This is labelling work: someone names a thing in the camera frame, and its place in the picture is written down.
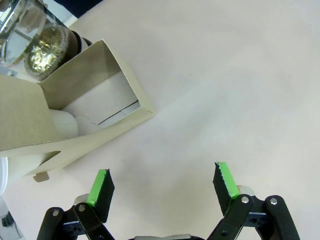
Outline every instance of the beige box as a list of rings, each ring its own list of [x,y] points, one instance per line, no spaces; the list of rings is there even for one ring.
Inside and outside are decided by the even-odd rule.
[[[122,74],[121,71],[128,84],[110,80],[117,74]],[[61,137],[49,109],[68,111],[72,105],[79,108],[82,102],[88,102],[81,102],[81,98],[86,95],[91,99],[97,96],[103,98],[104,93],[97,88],[105,89],[105,97],[109,104],[105,109],[108,108],[108,117],[113,120],[94,130],[82,131],[82,135],[75,138]],[[90,94],[90,91],[98,91],[99,94]],[[110,94],[116,93],[114,101],[109,100],[108,91]],[[133,91],[134,94],[129,94],[130,99],[121,101],[121,94],[124,97],[128,96],[128,91]],[[103,109],[103,101],[97,101],[99,108]],[[135,101],[132,105],[134,108],[129,106],[123,109],[132,101]],[[87,106],[87,109],[92,112],[94,108]],[[10,157],[51,153],[48,159],[27,173],[39,174],[39,178],[41,173],[70,164],[154,114],[133,70],[100,40],[39,84],[6,75],[0,77],[0,157],[8,157],[10,164]],[[98,126],[101,116],[96,116],[94,112],[91,115],[94,118],[93,122]]]

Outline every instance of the transparent container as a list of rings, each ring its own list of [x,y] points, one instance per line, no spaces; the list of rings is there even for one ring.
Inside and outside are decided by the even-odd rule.
[[[0,61],[43,81],[91,43],[68,29],[40,1],[0,2]]]

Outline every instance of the cardboard box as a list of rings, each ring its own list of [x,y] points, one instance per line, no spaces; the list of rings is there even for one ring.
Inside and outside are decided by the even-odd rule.
[[[93,107],[85,105],[88,101],[82,98],[90,99]],[[61,137],[49,109],[71,112],[78,120],[81,136]],[[105,115],[97,115],[95,109]],[[154,114],[133,70],[100,40],[39,84],[0,77],[0,157],[50,153],[49,159],[27,173],[39,174],[39,178],[46,175],[41,173],[70,164]],[[95,128],[83,129],[82,117],[91,118]]]

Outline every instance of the metal bolt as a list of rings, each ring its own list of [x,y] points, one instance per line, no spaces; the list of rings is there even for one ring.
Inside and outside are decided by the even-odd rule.
[[[80,212],[83,212],[86,209],[86,206],[85,205],[80,205],[78,209],[79,209]]]
[[[52,213],[52,215],[55,217],[55,216],[58,216],[59,214],[59,210],[58,209],[55,209]]]
[[[270,203],[272,205],[276,205],[278,203],[277,199],[275,199],[274,197],[270,199]]]
[[[247,198],[246,196],[243,196],[241,198],[241,202],[243,202],[244,204],[247,204],[249,202],[249,198]]]

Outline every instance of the white table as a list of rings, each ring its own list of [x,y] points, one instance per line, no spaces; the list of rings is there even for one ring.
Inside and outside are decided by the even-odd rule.
[[[226,161],[258,198],[285,199],[301,239],[318,240],[320,6],[299,2],[105,0],[78,20],[72,29],[130,63],[157,115],[49,181],[10,185],[4,198],[26,238],[105,168],[116,240],[206,238],[222,217],[214,161]],[[242,231],[241,240],[259,238]]]

